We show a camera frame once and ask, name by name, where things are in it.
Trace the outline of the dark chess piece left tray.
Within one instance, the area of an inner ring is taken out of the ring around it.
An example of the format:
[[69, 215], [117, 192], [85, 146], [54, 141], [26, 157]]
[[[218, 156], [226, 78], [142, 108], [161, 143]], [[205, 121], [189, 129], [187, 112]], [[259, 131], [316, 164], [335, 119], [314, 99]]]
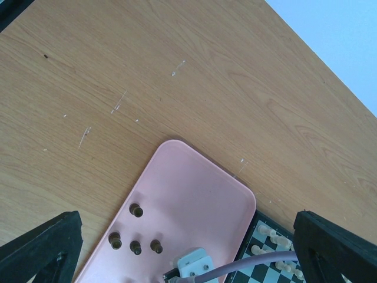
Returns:
[[121, 236], [118, 232], [112, 232], [108, 236], [108, 241], [112, 249], [118, 250], [122, 246]]

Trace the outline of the light chess piece back row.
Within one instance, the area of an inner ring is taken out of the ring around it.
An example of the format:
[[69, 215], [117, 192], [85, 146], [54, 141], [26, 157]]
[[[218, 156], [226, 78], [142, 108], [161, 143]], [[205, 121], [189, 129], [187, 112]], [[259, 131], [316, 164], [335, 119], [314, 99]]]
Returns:
[[284, 236], [279, 236], [279, 235], [275, 235], [273, 237], [270, 238], [271, 242], [279, 245], [279, 246], [282, 246], [286, 249], [289, 249], [292, 245], [292, 241], [285, 238]]
[[260, 225], [257, 229], [257, 231], [263, 235], [267, 235], [271, 238], [274, 238], [277, 234], [276, 231], [270, 227], [267, 227], [265, 225]]

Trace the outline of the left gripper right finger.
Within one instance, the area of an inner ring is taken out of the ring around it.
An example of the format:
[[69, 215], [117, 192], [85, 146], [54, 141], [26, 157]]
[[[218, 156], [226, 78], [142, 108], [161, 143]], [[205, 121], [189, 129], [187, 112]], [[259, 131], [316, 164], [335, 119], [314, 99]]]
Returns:
[[306, 282], [376, 282], [376, 245], [311, 211], [294, 222], [293, 246]]

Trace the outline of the dark chess piece tray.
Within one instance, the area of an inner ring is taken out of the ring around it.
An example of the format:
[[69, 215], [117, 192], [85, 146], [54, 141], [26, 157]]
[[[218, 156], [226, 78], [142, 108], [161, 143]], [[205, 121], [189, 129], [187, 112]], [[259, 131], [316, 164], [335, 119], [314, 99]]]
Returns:
[[154, 251], [157, 254], [162, 253], [163, 247], [161, 245], [161, 242], [158, 239], [153, 239], [150, 243], [150, 248], [152, 251]]
[[141, 249], [141, 244], [139, 243], [139, 241], [136, 241], [136, 240], [131, 241], [130, 250], [132, 251], [133, 254], [140, 255], [142, 253], [142, 249]]
[[143, 209], [140, 207], [137, 203], [132, 203], [129, 207], [129, 211], [132, 215], [134, 215], [136, 218], [140, 218], [143, 215]]
[[112, 232], [108, 236], [108, 241], [112, 249], [118, 250], [122, 246], [121, 236], [118, 232]]

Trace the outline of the pink plastic tray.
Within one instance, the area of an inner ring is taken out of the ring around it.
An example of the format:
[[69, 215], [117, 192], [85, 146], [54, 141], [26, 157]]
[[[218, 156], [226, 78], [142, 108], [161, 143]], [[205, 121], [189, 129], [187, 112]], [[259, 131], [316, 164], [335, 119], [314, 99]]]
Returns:
[[[143, 209], [136, 218], [132, 203]], [[174, 258], [204, 248], [215, 266], [233, 261], [256, 211], [253, 192], [179, 140], [161, 144], [84, 265], [77, 282], [161, 282]], [[118, 232], [120, 249], [108, 236]], [[163, 251], [150, 248], [153, 239]], [[139, 241], [142, 253], [130, 250]]]

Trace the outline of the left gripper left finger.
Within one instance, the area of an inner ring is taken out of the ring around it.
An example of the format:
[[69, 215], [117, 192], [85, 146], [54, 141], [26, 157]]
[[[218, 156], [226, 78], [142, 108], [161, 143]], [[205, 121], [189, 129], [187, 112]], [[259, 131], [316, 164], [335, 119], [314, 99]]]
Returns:
[[1, 282], [71, 282], [81, 227], [79, 212], [64, 212], [1, 246]]

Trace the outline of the dark chess piece top tray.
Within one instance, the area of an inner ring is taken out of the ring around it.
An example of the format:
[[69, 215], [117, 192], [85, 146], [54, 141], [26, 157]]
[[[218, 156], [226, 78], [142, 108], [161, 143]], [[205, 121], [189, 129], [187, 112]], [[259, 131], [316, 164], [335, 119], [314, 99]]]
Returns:
[[132, 203], [129, 207], [129, 211], [132, 215], [134, 215], [136, 218], [140, 218], [143, 215], [143, 209], [140, 207], [137, 203]]

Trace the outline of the light pawn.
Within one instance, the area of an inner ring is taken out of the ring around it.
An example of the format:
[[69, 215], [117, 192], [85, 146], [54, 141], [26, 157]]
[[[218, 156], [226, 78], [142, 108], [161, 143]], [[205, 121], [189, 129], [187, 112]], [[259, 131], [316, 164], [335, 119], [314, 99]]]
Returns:
[[265, 254], [266, 251], [262, 248], [260, 248], [259, 246], [257, 245], [253, 245], [251, 248], [250, 248], [250, 251], [253, 255], [262, 255], [262, 254]]
[[294, 275], [296, 276], [296, 278], [300, 281], [303, 281], [304, 280], [304, 275], [303, 275], [303, 272], [299, 269], [295, 269], [294, 270]]
[[278, 269], [278, 270], [281, 270], [281, 271], [286, 271], [286, 272], [289, 272], [289, 273], [294, 273], [293, 271], [293, 267], [283, 261], [277, 261], [275, 262], [275, 267]]

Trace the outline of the left black frame post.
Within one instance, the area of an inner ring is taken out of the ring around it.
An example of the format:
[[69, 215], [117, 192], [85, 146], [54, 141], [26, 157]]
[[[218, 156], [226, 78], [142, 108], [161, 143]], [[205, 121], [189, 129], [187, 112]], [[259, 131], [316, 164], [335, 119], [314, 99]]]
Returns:
[[2, 32], [21, 13], [23, 13], [34, 0], [3, 0], [0, 4], [0, 31]]

